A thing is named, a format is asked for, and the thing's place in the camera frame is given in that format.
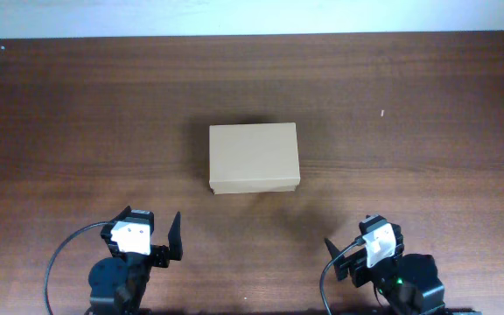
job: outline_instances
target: cable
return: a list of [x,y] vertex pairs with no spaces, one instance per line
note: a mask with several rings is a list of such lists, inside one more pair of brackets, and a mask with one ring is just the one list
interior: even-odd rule
[[320,276],[320,295],[322,296],[322,302],[324,302],[325,310],[328,312],[328,315],[332,315],[332,311],[330,311],[330,305],[328,305],[328,299],[326,298],[326,294],[324,293],[324,278],[328,273],[328,270],[343,256],[346,252],[350,251],[355,246],[360,246],[362,244],[363,239],[359,238],[353,241],[349,246],[347,246],[344,250],[340,251],[338,255],[336,255],[324,268],[322,271],[322,275]]
[[66,238],[65,241],[63,241],[58,249],[53,253],[52,258],[50,258],[50,262],[48,263],[48,268],[45,270],[45,277],[44,277],[44,302],[45,302],[45,309],[48,311],[48,314],[53,315],[52,308],[50,307],[50,301],[48,300],[48,279],[50,278],[50,270],[52,269],[53,262],[56,260],[56,257],[60,253],[60,251],[75,237],[79,236],[81,233],[88,231],[91,228],[96,228],[99,226],[106,225],[108,222],[97,222],[93,223],[91,225],[88,225],[77,232],[69,235],[69,237]]

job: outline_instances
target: black cable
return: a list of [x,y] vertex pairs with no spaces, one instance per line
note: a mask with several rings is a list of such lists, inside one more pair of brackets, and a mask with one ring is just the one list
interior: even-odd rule
[[320,276],[320,295],[322,296],[322,302],[324,302],[325,310],[328,312],[328,315],[332,315],[332,311],[330,311],[330,305],[328,305],[328,299],[326,298],[326,294],[324,293],[324,278],[328,273],[328,270],[343,256],[346,252],[350,251],[355,246],[360,246],[362,244],[363,239],[359,238],[353,241],[349,246],[347,246],[344,250],[340,251],[337,256],[335,256],[324,268],[322,271],[322,275]]
[[48,268],[45,270],[45,277],[44,277],[44,302],[45,302],[45,309],[48,311],[48,314],[53,315],[52,308],[50,307],[50,301],[48,300],[48,279],[50,278],[50,270],[52,269],[53,262],[56,260],[56,257],[60,253],[60,251],[75,237],[79,236],[81,233],[88,231],[91,228],[96,228],[99,226],[106,225],[107,222],[97,222],[93,223],[91,225],[88,225],[77,232],[69,235],[69,237],[66,238],[65,241],[63,241],[58,249],[53,253],[52,258],[50,258],[50,262],[48,263]]

